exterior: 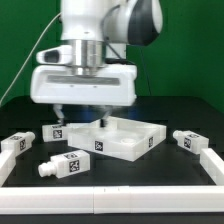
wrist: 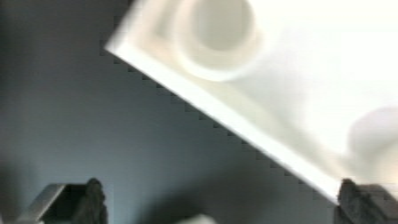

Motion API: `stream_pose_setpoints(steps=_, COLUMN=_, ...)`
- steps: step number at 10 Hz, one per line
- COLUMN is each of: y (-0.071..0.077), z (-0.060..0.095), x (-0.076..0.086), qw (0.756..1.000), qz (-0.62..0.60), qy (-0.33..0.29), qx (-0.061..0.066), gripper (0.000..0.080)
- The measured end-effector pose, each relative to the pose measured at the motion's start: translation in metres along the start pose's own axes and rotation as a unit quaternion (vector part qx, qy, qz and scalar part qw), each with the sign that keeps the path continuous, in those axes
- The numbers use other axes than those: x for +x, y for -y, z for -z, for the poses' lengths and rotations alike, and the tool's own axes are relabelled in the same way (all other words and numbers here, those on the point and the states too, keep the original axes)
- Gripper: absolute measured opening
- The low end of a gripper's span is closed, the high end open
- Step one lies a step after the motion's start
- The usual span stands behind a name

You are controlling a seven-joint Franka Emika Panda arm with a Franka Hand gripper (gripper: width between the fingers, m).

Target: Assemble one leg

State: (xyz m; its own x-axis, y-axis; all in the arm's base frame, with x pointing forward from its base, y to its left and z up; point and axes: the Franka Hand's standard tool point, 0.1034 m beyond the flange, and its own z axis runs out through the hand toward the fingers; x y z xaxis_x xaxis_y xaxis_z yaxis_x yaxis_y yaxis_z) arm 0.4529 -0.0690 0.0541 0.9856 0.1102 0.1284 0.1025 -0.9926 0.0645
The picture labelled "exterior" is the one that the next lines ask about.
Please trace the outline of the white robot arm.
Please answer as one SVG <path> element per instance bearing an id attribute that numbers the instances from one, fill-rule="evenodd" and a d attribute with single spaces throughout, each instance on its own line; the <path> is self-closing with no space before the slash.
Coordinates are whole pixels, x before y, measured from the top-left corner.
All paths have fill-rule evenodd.
<path id="1" fill-rule="evenodd" d="M 62 107 L 115 106 L 136 99 L 137 67 L 125 62 L 115 46 L 147 46 L 160 34 L 159 0 L 61 0 L 63 44 L 37 53 L 39 66 L 31 80 L 31 99 L 46 103 L 60 122 Z"/>

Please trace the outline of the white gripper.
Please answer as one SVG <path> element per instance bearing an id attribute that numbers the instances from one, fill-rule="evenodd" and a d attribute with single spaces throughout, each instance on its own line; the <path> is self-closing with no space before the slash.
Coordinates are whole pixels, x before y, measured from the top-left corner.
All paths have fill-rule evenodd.
<path id="1" fill-rule="evenodd" d="M 100 68 L 95 76 L 78 76 L 66 66 L 38 66 L 31 79 L 30 96 L 36 103 L 54 104 L 58 123 L 64 124 L 63 106 L 111 105 L 105 107 L 100 127 L 107 126 L 112 106 L 130 106 L 136 99 L 134 65 L 109 64 Z"/>

